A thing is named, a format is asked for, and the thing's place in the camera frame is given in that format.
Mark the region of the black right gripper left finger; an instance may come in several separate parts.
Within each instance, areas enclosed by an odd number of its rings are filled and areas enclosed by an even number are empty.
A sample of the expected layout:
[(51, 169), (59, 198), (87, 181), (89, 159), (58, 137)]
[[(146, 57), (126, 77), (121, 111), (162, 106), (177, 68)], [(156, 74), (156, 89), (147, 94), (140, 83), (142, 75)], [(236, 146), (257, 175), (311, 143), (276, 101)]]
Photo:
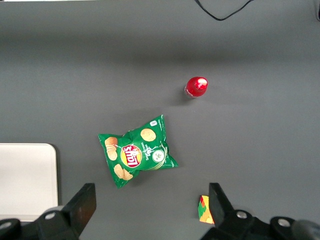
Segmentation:
[(36, 220), (38, 238), (78, 240), (96, 207), (95, 184), (86, 183), (62, 209), (48, 210)]

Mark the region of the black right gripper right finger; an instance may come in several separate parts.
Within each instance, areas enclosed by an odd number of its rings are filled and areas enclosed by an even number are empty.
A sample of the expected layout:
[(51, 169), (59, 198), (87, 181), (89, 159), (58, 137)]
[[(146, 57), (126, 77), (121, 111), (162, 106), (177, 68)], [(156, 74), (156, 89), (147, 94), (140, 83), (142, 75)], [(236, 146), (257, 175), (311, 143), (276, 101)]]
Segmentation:
[(235, 209), (219, 183), (209, 184), (209, 210), (214, 221), (203, 240), (253, 240), (255, 218), (247, 211)]

